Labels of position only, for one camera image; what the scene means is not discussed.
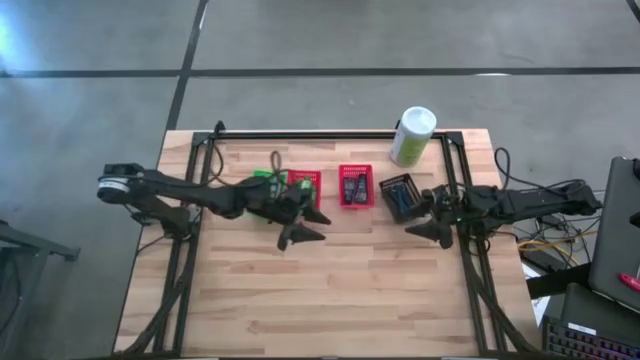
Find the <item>wooden tabletop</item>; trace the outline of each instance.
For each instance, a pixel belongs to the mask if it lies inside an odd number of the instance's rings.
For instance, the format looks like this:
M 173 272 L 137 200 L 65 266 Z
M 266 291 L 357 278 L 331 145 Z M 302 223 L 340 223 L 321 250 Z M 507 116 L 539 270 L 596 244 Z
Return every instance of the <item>wooden tabletop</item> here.
M 488 131 L 462 132 L 474 184 L 499 185 Z M 184 177 L 192 133 L 167 133 L 160 171 Z M 322 171 L 320 210 L 333 223 L 314 225 L 326 241 L 289 246 L 281 253 L 276 248 L 281 226 L 251 214 L 225 220 L 205 211 L 183 356 L 476 354 L 458 242 L 443 250 L 437 243 L 405 233 L 393 222 L 377 186 L 406 172 L 419 189 L 446 184 L 439 141 L 430 141 L 411 169 L 389 160 L 390 140 L 217 144 L 225 162 L 222 176 L 229 182 L 240 181 L 255 169 L 268 170 L 272 150 L 280 151 L 284 168 Z M 340 208 L 338 165 L 349 163 L 373 165 L 373 208 Z M 457 161 L 456 167 L 457 178 L 462 179 Z M 157 238 L 160 231 L 145 229 L 140 245 Z M 491 241 L 489 258 L 499 303 L 525 337 L 539 345 L 516 244 L 504 235 Z M 137 257 L 116 350 L 131 344 L 157 310 L 170 247 L 170 240 L 163 240 Z M 483 317 L 493 347 L 484 305 Z M 167 336 L 173 338 L 171 326 Z

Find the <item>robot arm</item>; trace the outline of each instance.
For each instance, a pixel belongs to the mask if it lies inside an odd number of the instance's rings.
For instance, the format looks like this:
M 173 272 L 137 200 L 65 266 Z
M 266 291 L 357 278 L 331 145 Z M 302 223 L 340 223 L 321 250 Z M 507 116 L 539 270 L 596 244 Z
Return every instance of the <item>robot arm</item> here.
M 444 185 L 422 192 L 422 201 L 411 209 L 416 216 L 431 213 L 424 224 L 410 226 L 406 232 L 440 241 L 443 248 L 453 245 L 451 225 L 469 225 L 473 237 L 486 237 L 502 225 L 562 213 L 592 215 L 602 204 L 591 188 L 581 181 L 545 189 L 501 190 L 493 186 L 468 186 L 461 199 L 449 195 Z
M 284 251 L 292 243 L 324 240 L 324 235 L 298 222 L 300 217 L 310 222 L 331 224 L 311 202 L 311 189 L 292 185 L 282 194 L 271 196 L 268 178 L 249 177 L 233 186 L 210 188 L 146 170 L 138 164 L 107 164 L 99 178 L 98 198 L 109 204 L 128 205 L 139 212 L 132 217 L 143 225 L 148 220 L 160 221 L 166 233 L 183 239 L 190 236 L 193 221 L 185 207 L 171 207 L 158 196 L 181 200 L 206 207 L 213 214 L 235 219 L 244 211 L 262 216 L 284 226 L 278 248 Z

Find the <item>red plastic basket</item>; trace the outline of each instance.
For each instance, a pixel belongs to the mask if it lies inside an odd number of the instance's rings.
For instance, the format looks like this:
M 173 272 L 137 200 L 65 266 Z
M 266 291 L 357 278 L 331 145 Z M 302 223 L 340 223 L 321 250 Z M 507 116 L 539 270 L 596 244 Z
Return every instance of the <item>red plastic basket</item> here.
M 311 185 L 315 189 L 315 205 L 316 208 L 320 208 L 320 189 L 321 189 L 321 172 L 320 171 L 307 171 L 307 170 L 289 170 L 287 176 L 287 184 L 293 185 L 296 182 L 300 182 L 304 179 L 311 180 Z
M 347 209 L 365 209 L 373 207 L 373 167 L 371 165 L 340 165 L 340 206 Z M 344 200 L 344 179 L 358 179 L 361 174 L 367 175 L 367 203 L 347 204 Z

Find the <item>white bottle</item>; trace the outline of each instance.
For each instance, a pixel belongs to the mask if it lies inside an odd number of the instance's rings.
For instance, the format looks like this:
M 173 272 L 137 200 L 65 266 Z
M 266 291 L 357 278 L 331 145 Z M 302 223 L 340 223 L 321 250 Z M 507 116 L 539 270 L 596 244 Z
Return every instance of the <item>white bottle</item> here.
M 408 108 L 402 114 L 393 139 L 391 160 L 401 167 L 415 165 L 435 131 L 436 123 L 436 116 L 429 109 L 420 106 Z

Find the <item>concrete floor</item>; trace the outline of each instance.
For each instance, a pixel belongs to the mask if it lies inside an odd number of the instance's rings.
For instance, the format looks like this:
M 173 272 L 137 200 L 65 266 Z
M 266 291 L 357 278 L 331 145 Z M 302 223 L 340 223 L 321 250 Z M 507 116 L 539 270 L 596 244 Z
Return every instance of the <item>concrete floor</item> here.
M 179 69 L 198 0 L 0 0 L 12 70 Z M 640 66 L 624 0 L 211 0 L 193 67 Z M 153 167 L 175 78 L 0 79 L 0 218 L 82 247 L 52 258 L 23 358 L 108 354 L 140 228 L 96 197 L 106 162 Z M 640 76 L 191 79 L 178 129 L 390 128 L 408 106 L 489 128 L 513 173 L 603 189 L 640 154 Z

